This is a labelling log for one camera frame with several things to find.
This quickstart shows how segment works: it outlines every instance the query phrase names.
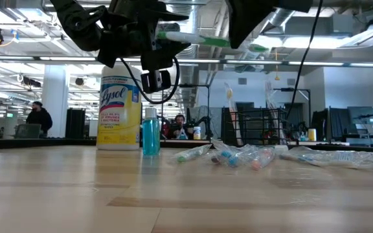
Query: white lid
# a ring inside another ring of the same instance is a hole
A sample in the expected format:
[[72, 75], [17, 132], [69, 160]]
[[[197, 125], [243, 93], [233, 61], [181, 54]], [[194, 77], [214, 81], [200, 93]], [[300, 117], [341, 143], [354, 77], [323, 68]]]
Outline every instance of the white lid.
[[147, 107], [145, 109], [145, 118], [156, 118], [156, 108], [154, 107]]

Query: green toothbrush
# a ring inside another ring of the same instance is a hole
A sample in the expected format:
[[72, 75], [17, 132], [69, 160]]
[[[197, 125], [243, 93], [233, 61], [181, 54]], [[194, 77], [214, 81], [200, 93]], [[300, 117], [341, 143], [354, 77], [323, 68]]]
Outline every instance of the green toothbrush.
[[[168, 39], [171, 41], [191, 43], [194, 45], [216, 46], [221, 48], [230, 48], [230, 41], [223, 38], [209, 36], [200, 36], [185, 32], [159, 32], [158, 39]], [[257, 44], [250, 44], [247, 48], [250, 52], [266, 52], [269, 49]]]

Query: lysol wipes container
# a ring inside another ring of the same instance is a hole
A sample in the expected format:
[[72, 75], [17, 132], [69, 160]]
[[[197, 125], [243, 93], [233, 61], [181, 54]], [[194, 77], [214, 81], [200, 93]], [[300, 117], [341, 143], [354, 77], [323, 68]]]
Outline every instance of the lysol wipes container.
[[[141, 72], [131, 67], [137, 80]], [[123, 65], [104, 67], [100, 84], [97, 148], [138, 150], [141, 124], [141, 94]]]

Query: computer monitor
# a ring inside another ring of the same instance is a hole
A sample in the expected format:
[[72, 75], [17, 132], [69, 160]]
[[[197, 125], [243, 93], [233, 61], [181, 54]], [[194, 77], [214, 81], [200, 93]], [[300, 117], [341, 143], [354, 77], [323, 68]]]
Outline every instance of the computer monitor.
[[352, 124], [373, 125], [373, 107], [348, 107]]

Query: lysol logo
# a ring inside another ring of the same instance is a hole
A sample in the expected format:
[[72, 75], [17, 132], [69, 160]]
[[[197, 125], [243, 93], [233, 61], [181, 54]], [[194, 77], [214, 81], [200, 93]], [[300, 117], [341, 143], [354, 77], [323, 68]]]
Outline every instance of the lysol logo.
[[124, 107], [127, 92], [128, 89], [122, 86], [114, 86], [105, 89], [101, 94], [100, 111], [110, 107]]

